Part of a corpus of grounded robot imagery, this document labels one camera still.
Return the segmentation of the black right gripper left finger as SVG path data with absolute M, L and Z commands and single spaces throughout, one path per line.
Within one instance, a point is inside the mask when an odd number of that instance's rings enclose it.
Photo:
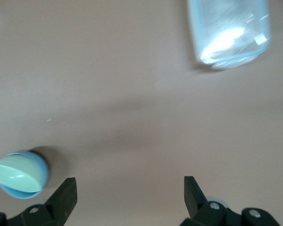
M 0 226 L 63 226 L 76 204 L 76 179 L 66 178 L 44 204 L 32 205 L 9 219 L 0 212 Z

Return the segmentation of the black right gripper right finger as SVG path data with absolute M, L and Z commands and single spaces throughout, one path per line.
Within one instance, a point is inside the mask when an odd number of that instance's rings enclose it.
M 235 213 L 218 201 L 209 201 L 193 176 L 184 177 L 184 202 L 189 218 L 183 226 L 278 226 L 279 223 L 267 211 L 245 208 Z

